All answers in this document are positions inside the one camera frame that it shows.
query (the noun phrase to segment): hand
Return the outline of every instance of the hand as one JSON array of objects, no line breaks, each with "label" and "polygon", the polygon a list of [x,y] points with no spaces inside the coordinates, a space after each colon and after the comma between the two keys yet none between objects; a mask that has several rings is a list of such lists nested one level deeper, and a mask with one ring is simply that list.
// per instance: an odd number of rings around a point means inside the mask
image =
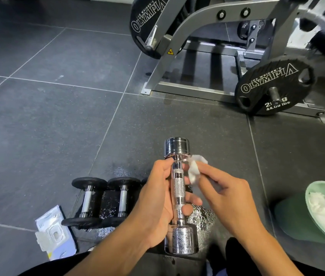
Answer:
[{"label": "hand", "polygon": [[[171,204],[170,181],[173,159],[158,160],[154,163],[146,185],[142,188],[138,201],[129,219],[137,221],[137,225],[146,233],[148,246],[154,247],[164,240],[168,232],[168,224],[173,219]],[[186,192],[186,201],[202,205],[202,200],[196,195]],[[183,214],[188,216],[193,212],[193,206],[182,207]]]},{"label": "hand", "polygon": [[[239,242],[250,238],[254,232],[265,230],[246,180],[202,162],[197,162],[197,166],[202,173],[199,181],[202,194],[220,222]],[[205,175],[218,182],[223,190],[218,193]]]}]

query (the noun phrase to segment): weight machine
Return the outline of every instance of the weight machine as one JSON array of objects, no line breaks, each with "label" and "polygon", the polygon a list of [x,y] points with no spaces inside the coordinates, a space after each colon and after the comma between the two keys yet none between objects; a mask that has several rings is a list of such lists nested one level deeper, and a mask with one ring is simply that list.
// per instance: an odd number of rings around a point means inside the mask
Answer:
[{"label": "weight machine", "polygon": [[[141,93],[152,90],[221,102],[237,103],[249,114],[270,115],[279,111],[319,117],[325,122],[325,109],[304,102],[316,82],[309,50],[287,48],[296,18],[319,26],[321,34],[313,45],[325,55],[325,16],[300,8],[308,0],[250,0],[209,5],[202,0],[135,0],[130,30],[133,40],[147,55],[160,59]],[[261,21],[275,19],[273,35],[265,50],[258,49]],[[246,47],[192,41],[189,36],[212,23],[246,21]],[[217,90],[161,81],[182,50],[234,56],[238,84]],[[246,60],[256,60],[248,68]]]}]

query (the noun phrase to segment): wet wipes package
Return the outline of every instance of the wet wipes package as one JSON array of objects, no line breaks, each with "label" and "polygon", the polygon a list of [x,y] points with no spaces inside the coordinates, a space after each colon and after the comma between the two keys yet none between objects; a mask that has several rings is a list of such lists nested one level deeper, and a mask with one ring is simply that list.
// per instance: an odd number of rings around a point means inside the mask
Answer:
[{"label": "wet wipes package", "polygon": [[43,252],[47,252],[50,260],[73,256],[77,252],[76,243],[69,228],[61,225],[63,219],[59,205],[36,219],[37,243]]}]

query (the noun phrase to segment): green trash bin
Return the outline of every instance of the green trash bin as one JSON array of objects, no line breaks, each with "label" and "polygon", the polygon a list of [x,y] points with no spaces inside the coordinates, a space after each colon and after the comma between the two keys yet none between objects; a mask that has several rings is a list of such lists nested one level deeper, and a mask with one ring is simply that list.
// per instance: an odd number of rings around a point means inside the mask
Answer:
[{"label": "green trash bin", "polygon": [[306,192],[295,194],[279,202],[274,209],[280,228],[290,237],[298,240],[325,243],[325,229],[317,222],[308,201],[311,192],[325,195],[325,181],[308,185]]}]

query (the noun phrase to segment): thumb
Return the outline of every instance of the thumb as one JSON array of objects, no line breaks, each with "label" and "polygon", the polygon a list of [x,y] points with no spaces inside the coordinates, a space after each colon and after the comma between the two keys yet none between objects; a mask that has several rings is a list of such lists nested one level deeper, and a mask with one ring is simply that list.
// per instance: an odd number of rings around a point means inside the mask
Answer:
[{"label": "thumb", "polygon": [[200,176],[198,187],[210,205],[215,204],[215,202],[220,198],[220,195],[216,192],[214,187],[211,185],[211,182],[204,174],[201,174]]}]

